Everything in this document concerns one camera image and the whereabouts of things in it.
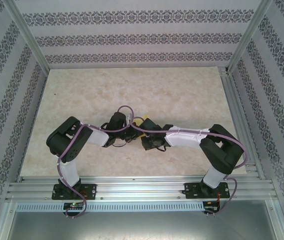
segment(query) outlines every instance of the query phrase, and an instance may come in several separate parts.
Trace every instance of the wall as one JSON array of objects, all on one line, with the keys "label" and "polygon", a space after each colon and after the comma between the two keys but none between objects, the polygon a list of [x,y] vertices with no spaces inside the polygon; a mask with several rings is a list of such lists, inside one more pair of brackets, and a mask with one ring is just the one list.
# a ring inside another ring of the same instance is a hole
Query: wall
[{"label": "wall", "polygon": [[16,181],[46,76],[0,1],[0,210]]},{"label": "wall", "polygon": [[226,67],[260,0],[15,3],[50,67],[66,69]]},{"label": "wall", "polygon": [[284,210],[284,0],[272,2],[232,76]]}]

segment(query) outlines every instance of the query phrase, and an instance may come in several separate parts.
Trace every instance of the enclosure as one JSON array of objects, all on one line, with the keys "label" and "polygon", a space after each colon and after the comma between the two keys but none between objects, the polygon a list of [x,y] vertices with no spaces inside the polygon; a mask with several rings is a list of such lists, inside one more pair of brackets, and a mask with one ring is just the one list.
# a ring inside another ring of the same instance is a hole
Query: enclosure
[{"label": "enclosure", "polygon": [[[69,116],[101,126],[121,105],[237,137],[250,159],[223,213],[182,193],[211,166],[200,149],[135,141],[83,148],[95,200],[65,219],[45,141]],[[0,1],[0,239],[38,238],[284,239],[284,0]]]}]

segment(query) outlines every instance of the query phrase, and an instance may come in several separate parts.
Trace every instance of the robotic arm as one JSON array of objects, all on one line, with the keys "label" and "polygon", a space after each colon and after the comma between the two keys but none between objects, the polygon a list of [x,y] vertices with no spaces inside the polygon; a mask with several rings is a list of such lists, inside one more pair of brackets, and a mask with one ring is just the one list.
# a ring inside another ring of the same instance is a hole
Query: robotic arm
[{"label": "robotic arm", "polygon": [[[72,116],[69,117],[48,137],[46,144],[50,148],[50,152],[60,157],[81,125],[78,119]],[[186,191],[183,191],[183,193],[186,194],[186,198],[215,198],[220,182],[232,173],[244,152],[239,145],[229,140],[236,139],[218,124],[213,125],[210,129],[201,130],[179,128],[169,124],[161,128],[147,118],[138,127],[131,122],[131,119],[128,123],[126,115],[116,112],[110,122],[103,124],[101,127],[88,125],[82,128],[73,145],[61,158],[60,171],[64,181],[78,192],[81,190],[75,158],[86,143],[107,148],[113,145],[116,139],[122,139],[129,143],[140,136],[142,136],[142,146],[145,150],[158,149],[164,152],[167,147],[175,146],[202,149],[212,166],[203,177],[201,183],[197,184],[196,187],[193,186],[191,191],[187,189],[185,184]],[[63,183],[61,178],[59,179],[59,187],[54,187],[54,189],[53,193],[57,191],[57,195],[63,196],[63,199],[78,199],[76,198],[77,195]],[[226,192],[224,198],[229,197],[229,192]]]}]

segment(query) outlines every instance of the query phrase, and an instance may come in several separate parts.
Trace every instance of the yellow object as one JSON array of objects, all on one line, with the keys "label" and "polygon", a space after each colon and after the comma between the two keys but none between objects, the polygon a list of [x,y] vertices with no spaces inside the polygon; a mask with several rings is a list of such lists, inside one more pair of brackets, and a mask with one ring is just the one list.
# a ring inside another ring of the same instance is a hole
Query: yellow object
[{"label": "yellow object", "polygon": [[[149,116],[148,116],[148,115],[144,115],[144,116],[142,116],[142,118],[143,118],[144,120],[145,120],[145,119],[149,119]],[[133,122],[136,123],[137,126],[140,126],[140,125],[143,123],[142,119],[139,119],[139,118],[134,119]]]}]

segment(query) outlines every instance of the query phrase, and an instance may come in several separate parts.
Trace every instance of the marble floor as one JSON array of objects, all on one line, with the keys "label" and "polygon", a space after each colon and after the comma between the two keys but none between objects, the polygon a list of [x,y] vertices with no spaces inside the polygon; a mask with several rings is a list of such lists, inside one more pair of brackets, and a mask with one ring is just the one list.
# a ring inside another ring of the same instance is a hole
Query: marble floor
[{"label": "marble floor", "polygon": [[[58,176],[57,158],[45,144],[49,134],[69,116],[101,126],[121,105],[160,126],[204,129],[221,124],[236,135],[217,67],[53,69],[21,176]],[[121,148],[86,144],[77,157],[80,176],[204,175],[209,167],[199,148],[144,151],[140,140]],[[233,173],[246,174],[245,167]]]}]

